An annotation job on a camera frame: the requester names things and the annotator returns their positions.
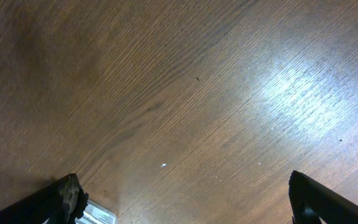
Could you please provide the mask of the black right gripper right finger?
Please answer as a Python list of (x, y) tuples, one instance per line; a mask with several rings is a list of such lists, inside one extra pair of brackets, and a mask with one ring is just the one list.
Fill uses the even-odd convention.
[(358, 224), (358, 205), (304, 173), (291, 173), (288, 194), (293, 224)]

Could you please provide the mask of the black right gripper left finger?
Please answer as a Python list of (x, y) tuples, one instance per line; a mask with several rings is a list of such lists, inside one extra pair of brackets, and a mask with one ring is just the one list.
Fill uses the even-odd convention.
[(89, 195), (80, 185), (78, 176), (68, 174), (2, 209), (0, 224), (72, 224), (84, 215), (88, 199)]

